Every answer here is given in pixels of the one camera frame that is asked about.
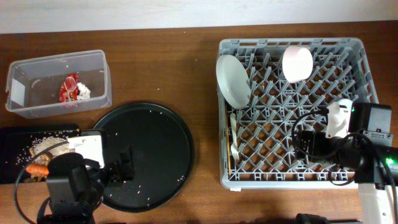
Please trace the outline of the white plastic fork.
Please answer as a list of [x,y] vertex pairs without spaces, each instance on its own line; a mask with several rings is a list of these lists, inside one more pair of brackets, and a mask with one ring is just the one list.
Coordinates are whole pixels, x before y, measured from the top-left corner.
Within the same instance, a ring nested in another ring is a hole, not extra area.
[[234,113],[231,113],[229,118],[231,123],[231,133],[233,137],[233,143],[231,145],[231,153],[234,160],[238,160],[239,152],[238,152],[238,140],[237,140],[236,115]]

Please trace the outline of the pink bowl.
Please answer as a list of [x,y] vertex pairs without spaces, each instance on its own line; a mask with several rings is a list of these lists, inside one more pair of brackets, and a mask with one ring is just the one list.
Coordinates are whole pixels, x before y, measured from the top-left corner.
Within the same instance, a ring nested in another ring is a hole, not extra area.
[[287,47],[282,57],[282,71],[289,83],[306,80],[313,69],[313,59],[308,48]]

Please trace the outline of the white tissue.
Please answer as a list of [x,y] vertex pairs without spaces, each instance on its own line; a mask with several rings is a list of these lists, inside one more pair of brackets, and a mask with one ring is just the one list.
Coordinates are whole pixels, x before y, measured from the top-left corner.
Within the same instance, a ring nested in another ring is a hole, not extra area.
[[77,83],[77,88],[78,88],[78,95],[76,97],[77,100],[90,99],[91,91],[86,85],[79,82],[79,83]]

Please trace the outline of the orange carrot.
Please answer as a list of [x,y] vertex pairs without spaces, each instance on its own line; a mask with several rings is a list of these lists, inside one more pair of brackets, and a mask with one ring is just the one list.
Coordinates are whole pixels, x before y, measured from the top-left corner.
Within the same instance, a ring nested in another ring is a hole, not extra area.
[[25,170],[32,175],[47,176],[49,174],[47,166],[42,164],[30,164],[25,168]]

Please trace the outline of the wooden chopstick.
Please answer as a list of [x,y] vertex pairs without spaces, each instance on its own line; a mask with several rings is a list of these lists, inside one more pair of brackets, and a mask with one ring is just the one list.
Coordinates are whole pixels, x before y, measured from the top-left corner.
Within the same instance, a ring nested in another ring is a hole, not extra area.
[[225,105],[225,118],[226,118],[226,148],[227,148],[227,168],[228,177],[231,175],[231,153],[229,145],[229,124],[228,124],[228,107]]

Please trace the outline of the red snack wrapper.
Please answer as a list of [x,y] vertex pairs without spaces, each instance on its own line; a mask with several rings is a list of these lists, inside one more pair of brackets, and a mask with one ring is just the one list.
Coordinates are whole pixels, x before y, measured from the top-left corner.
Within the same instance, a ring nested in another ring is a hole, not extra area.
[[65,81],[62,83],[60,87],[59,101],[61,103],[77,100],[77,96],[79,94],[77,83],[78,83],[77,73],[71,73],[66,77]]

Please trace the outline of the grey round plate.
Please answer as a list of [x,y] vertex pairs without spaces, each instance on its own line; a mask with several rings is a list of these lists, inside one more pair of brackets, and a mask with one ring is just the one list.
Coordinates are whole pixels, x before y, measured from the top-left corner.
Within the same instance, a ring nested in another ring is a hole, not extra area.
[[249,78],[242,63],[233,55],[221,55],[216,62],[218,87],[225,100],[236,109],[244,108],[251,97]]

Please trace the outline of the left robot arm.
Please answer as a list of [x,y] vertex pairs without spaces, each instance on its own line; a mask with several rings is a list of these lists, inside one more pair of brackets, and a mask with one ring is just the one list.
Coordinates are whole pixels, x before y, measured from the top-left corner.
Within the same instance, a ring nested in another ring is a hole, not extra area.
[[94,223],[107,187],[121,187],[135,176],[132,150],[116,154],[103,168],[76,152],[53,159],[46,183],[50,197],[41,205],[37,223]]

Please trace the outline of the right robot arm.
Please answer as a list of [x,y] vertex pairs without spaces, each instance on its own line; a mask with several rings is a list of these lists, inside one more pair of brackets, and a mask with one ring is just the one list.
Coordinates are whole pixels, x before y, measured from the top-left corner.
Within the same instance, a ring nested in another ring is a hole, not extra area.
[[291,129],[297,159],[354,171],[365,223],[397,223],[397,148],[390,132],[392,108],[343,99],[313,112],[326,130]]

